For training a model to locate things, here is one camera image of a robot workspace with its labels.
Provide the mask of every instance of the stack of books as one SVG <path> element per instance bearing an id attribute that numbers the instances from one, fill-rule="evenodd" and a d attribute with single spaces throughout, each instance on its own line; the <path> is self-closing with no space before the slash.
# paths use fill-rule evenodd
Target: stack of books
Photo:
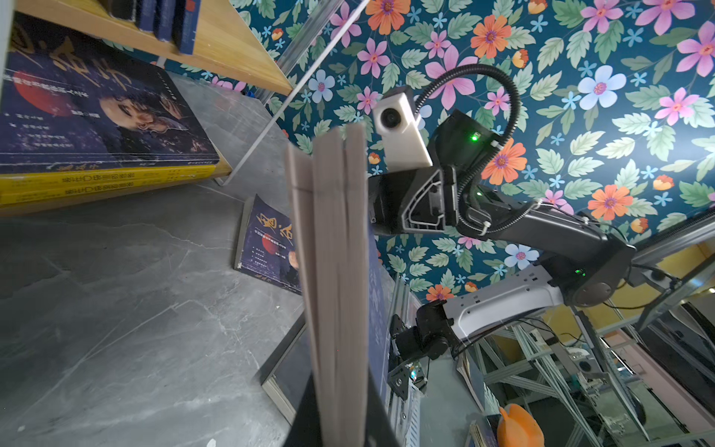
<path id="1" fill-rule="evenodd" d="M 100 0 L 107 13 L 133 21 L 141 31 L 153 31 L 158 40 L 174 39 L 179 52 L 194 53 L 201 0 Z"/>
<path id="2" fill-rule="evenodd" d="M 0 104 L 0 208 L 210 177 L 221 157 L 166 72 L 15 15 Z"/>

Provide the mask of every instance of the white rod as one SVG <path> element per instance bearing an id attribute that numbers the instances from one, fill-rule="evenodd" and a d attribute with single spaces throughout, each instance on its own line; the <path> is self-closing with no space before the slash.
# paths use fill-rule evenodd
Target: white rod
<path id="1" fill-rule="evenodd" d="M 263 140 L 263 137 L 266 136 L 268 133 L 268 130 L 271 128 L 272 125 L 275 124 L 275 122 L 278 120 L 278 117 L 288 108 L 288 104 L 293 100 L 293 98 L 298 95 L 300 90 L 303 88 L 306 82 L 308 82 L 308 79 L 312 76 L 313 72 L 317 70 L 317 68 L 320 66 L 322 61 L 330 54 L 330 51 L 335 47 L 335 45 L 340 41 L 342 36 L 347 32 L 347 29 L 350 28 L 350 26 L 358 20 L 358 17 L 360 14 L 363 12 L 363 9 L 370 3 L 370 0 L 363 0 L 360 2 L 360 4 L 355 8 L 355 10 L 352 12 L 350 17 L 347 18 L 347 21 L 340 27 L 340 30 L 337 32 L 335 35 L 335 38 L 330 40 L 330 43 L 325 47 L 325 49 L 320 53 L 320 56 L 313 62 L 313 64 L 310 66 L 307 72 L 303 75 L 303 77 L 300 79 L 300 81 L 296 84 L 295 88 L 293 89 L 292 92 L 288 95 L 288 98 L 285 99 L 283 102 L 283 105 L 278 109 L 277 112 L 273 114 L 273 118 L 266 124 L 266 127 L 263 129 L 263 131 L 258 135 L 258 138 L 256 141 L 253 142 L 251 147 L 248 149 L 248 152 L 246 152 L 246 155 L 243 156 L 240 162 L 236 165 L 235 168 L 231 171 L 231 174 L 228 176 L 226 180 L 221 182 L 221 186 L 226 186 L 229 184 L 231 179 L 233 178 L 234 175 L 238 172 L 239 169 L 241 169 L 241 166 L 248 160 L 248 157 L 251 156 L 253 151 L 256 150 L 256 147 L 258 147 L 258 144 Z"/>

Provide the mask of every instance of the camera lens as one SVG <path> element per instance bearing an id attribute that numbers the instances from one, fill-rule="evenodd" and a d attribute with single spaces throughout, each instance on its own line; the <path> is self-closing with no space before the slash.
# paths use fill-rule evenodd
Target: camera lens
<path id="1" fill-rule="evenodd" d="M 402 122 L 402 117 L 395 109 L 385 109 L 383 114 L 380 115 L 380 121 L 388 129 L 395 129 Z"/>

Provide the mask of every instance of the light blue flower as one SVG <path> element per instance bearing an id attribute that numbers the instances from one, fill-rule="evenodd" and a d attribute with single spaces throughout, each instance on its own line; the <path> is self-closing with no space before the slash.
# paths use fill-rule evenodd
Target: light blue flower
<path id="1" fill-rule="evenodd" d="M 438 16 L 432 19 L 432 21 L 435 22 L 435 28 L 442 28 L 443 26 L 445 26 L 445 23 L 447 23 L 447 19 L 443 17 L 443 14 L 441 12 Z"/>
<path id="2" fill-rule="evenodd" d="M 538 30 L 538 32 L 542 32 L 543 28 L 548 25 L 548 22 L 543 19 L 543 14 L 539 14 L 538 19 L 532 20 L 531 24 L 533 25 L 531 32 L 534 32 L 536 30 Z"/>
<path id="3" fill-rule="evenodd" d="M 647 83 L 646 76 L 648 76 L 647 72 L 633 73 L 633 79 L 631 79 L 631 82 L 633 82 L 633 85 L 635 85 L 636 87 L 640 84 L 645 84 L 645 83 Z"/>
<path id="4" fill-rule="evenodd" d="M 663 195 L 657 195 L 657 196 L 655 196 L 655 197 L 656 197 L 656 201 L 655 201 L 655 203 L 654 203 L 655 206 L 658 206 L 658 205 L 666 206 L 666 205 L 668 204 L 668 202 L 672 202 L 672 201 L 673 201 L 673 198 L 672 198 L 672 197 L 668 197 L 668 192 L 667 192 L 667 191 L 665 191 L 665 192 L 663 193 Z"/>
<path id="5" fill-rule="evenodd" d="M 561 132 L 556 135 L 551 135 L 551 144 L 555 144 L 556 146 L 558 146 L 564 141 L 566 140 L 563 138 L 563 134 L 561 134 Z"/>
<path id="6" fill-rule="evenodd" d="M 578 70 L 581 72 L 581 77 L 589 76 L 593 77 L 593 69 L 596 68 L 596 63 L 589 64 L 588 61 L 583 61 L 583 67 L 579 67 Z"/>
<path id="7" fill-rule="evenodd" d="M 643 28 L 638 28 L 638 31 L 633 32 L 632 29 L 628 29 L 626 31 L 628 33 L 628 37 L 624 37 L 623 41 L 628 42 L 628 47 L 632 47 L 633 44 L 638 42 L 639 44 L 643 41 L 643 37 L 641 37 L 641 34 L 643 34 Z"/>
<path id="8" fill-rule="evenodd" d="M 533 180 L 534 174 L 537 173 L 537 171 L 538 171 L 537 168 L 531 169 L 531 165 L 530 165 L 530 164 L 527 164 L 527 165 L 526 165 L 526 169 L 523 170 L 523 171 L 521 171 L 521 173 L 524 174 L 524 178 L 525 178 L 525 179 L 527 179 L 527 180 L 528 180 L 528 179 L 532 179 L 532 180 Z"/>
<path id="9" fill-rule="evenodd" d="M 565 180 L 561 179 L 561 174 L 557 174 L 556 177 L 548 179 L 551 184 L 549 185 L 552 188 L 559 189 L 562 184 L 566 183 Z"/>
<path id="10" fill-rule="evenodd" d="M 646 130 L 643 131 L 643 136 L 644 137 L 649 137 L 651 134 L 654 136 L 658 132 L 663 130 L 662 127 L 658 127 L 658 122 L 653 121 L 650 126 L 646 127 Z"/>
<path id="11" fill-rule="evenodd" d="M 573 95 L 573 92 L 568 93 L 568 97 L 566 98 L 561 98 L 561 102 L 563 102 L 563 108 L 568 109 L 569 107 L 571 110 L 576 110 L 576 101 L 581 99 L 581 95 L 577 94 L 576 96 Z"/>
<path id="12" fill-rule="evenodd" d="M 656 172 L 658 172 L 658 168 L 657 168 L 657 167 L 651 168 L 650 166 L 646 166 L 646 170 L 645 170 L 645 171 L 641 171 L 641 174 L 643 175 L 643 177 L 642 177 L 643 180 L 655 178 L 656 176 L 655 176 L 654 174 L 655 174 Z"/>
<path id="13" fill-rule="evenodd" d="M 422 12 L 422 8 L 417 8 L 415 10 L 414 6 L 410 7 L 410 12 L 407 13 L 407 17 L 410 18 L 410 23 L 414 23 L 416 21 L 420 21 L 420 12 Z"/>
<path id="14" fill-rule="evenodd" d="M 627 11 L 626 18 L 627 19 L 635 19 L 638 16 L 638 14 L 643 12 L 643 9 L 639 8 L 640 5 L 641 5 L 641 2 L 637 1 L 633 6 L 629 6 L 628 8 L 626 8 L 626 11 Z"/>

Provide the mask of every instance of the wooden shelf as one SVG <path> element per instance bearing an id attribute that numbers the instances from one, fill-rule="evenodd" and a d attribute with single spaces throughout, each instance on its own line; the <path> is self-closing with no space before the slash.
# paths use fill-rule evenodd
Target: wooden shelf
<path id="1" fill-rule="evenodd" d="M 180 54 L 172 42 L 107 14 L 97 0 L 16 0 L 21 13 L 100 36 L 118 44 L 164 56 L 182 64 L 289 94 L 288 79 L 280 71 L 229 0 L 202 0 L 194 54 Z"/>
<path id="2" fill-rule="evenodd" d="M 206 178 L 214 179 L 217 177 L 225 177 L 231 173 L 231 165 L 226 161 L 221 152 L 218 152 L 218 154 L 221 160 L 218 162 L 218 164 L 216 164 L 216 170 L 214 170 L 214 172 Z M 136 194 L 138 192 L 158 190 L 161 188 L 168 188 L 177 185 L 185 185 L 187 183 L 201 182 L 203 180 L 206 179 L 204 178 L 199 180 L 183 180 L 181 182 L 160 183 L 158 185 L 127 188 L 125 190 L 98 192 L 96 194 L 75 195 L 70 197 L 63 197 L 61 199 L 39 200 L 37 202 L 25 202 L 17 203 L 15 205 L 4 205 L 0 207 L 0 217 L 19 216 L 29 214 L 31 212 L 53 210 L 55 208 L 69 207 L 72 205 L 79 205 L 80 203 L 94 202 L 95 200 L 111 199 L 112 197 L 119 197 L 120 195 Z"/>

